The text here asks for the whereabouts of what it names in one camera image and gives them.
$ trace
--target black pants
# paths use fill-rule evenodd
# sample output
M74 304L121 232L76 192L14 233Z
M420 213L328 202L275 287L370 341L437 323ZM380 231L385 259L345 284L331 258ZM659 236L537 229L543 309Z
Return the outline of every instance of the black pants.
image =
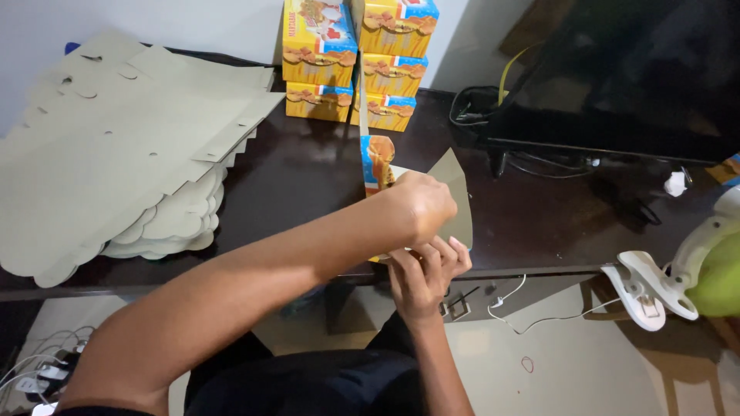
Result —
M416 359L414 344L411 342L411 333L408 331L398 312L383 324L383 328L375 335L365 349L385 349L399 352ZM231 369L250 361L273 358L272 352L252 332L234 341L216 355L205 360L201 365L190 372L190 380L185 391L185 409L213 377L224 370Z

